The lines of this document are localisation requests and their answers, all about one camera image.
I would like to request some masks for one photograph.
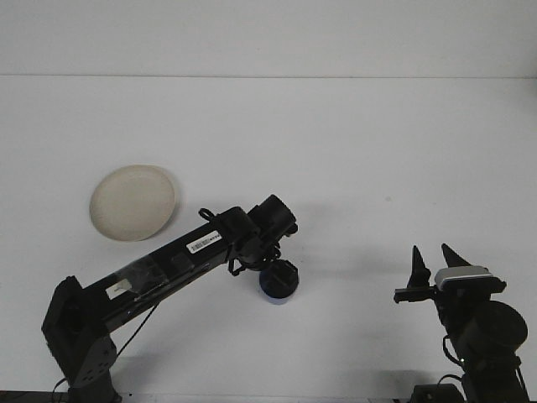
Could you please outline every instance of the paper plate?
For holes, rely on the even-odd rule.
[[[174,209],[174,186],[163,170],[152,165],[115,170],[97,186],[90,201],[90,217],[97,231],[118,241],[154,235]]]

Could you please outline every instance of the wire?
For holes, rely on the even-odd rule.
[[[442,382],[442,380],[447,379],[447,378],[455,379],[455,380],[458,380],[459,382],[462,382],[462,378],[460,376],[456,376],[454,374],[447,374],[447,375],[444,375],[444,376],[442,376],[440,378],[440,380],[436,384],[436,387],[438,388],[440,386],[440,383]]]
[[[529,400],[528,390],[526,389],[526,384],[524,382],[524,378],[522,376],[522,371],[520,370],[520,367],[517,368],[517,374],[519,375],[519,378],[520,378],[520,384],[522,385],[522,390],[524,391],[524,393],[526,394],[526,397]]]
[[[54,402],[54,392],[56,391],[56,388],[58,386],[60,386],[61,384],[63,384],[65,381],[67,381],[67,378],[60,379],[58,381],[58,383],[54,386],[54,389],[52,389],[52,391],[50,392],[50,403],[55,403]]]
[[[210,221],[215,217],[214,213],[208,208],[201,208],[198,214],[200,214],[201,218],[205,218],[207,221]]]
[[[227,271],[229,271],[233,277],[237,277],[244,270],[246,270],[246,266],[244,264],[241,264],[238,269],[235,269],[235,259],[229,259],[229,262],[227,262]]]
[[[10,397],[9,399],[4,399],[3,396],[6,396],[6,397],[7,397],[7,396],[9,395],[9,392],[7,392],[7,391],[5,391],[5,390],[2,390],[2,391],[0,391],[0,401],[17,400],[19,397],[23,397],[24,395],[27,395],[28,393],[30,393],[30,392],[28,392],[28,391],[26,391],[26,392],[21,392],[21,393],[19,393],[19,394],[16,395],[16,396]]]
[[[449,359],[452,363],[457,364],[459,367],[462,368],[462,362],[456,359],[451,355],[449,350],[447,349],[446,340],[449,338],[449,335],[445,335],[442,339],[442,350],[444,350],[444,354],[446,355],[447,359]]]
[[[136,329],[136,331],[133,333],[133,335],[125,342],[125,344],[123,344],[123,347],[121,347],[121,349],[119,350],[119,353],[117,353],[117,357],[119,357],[119,355],[123,352],[123,350],[128,346],[128,344],[130,342],[132,342],[132,340],[134,339],[134,337],[138,334],[138,332],[142,329],[142,326],[145,325],[145,322],[148,321],[148,319],[151,317],[151,315],[153,315],[153,312],[155,309],[157,309],[157,306],[159,306],[159,303],[157,303],[157,305],[155,305],[153,307],[153,309],[148,313],[148,315],[145,317],[145,319],[142,321],[142,323],[140,323],[140,326],[138,326],[138,329]]]

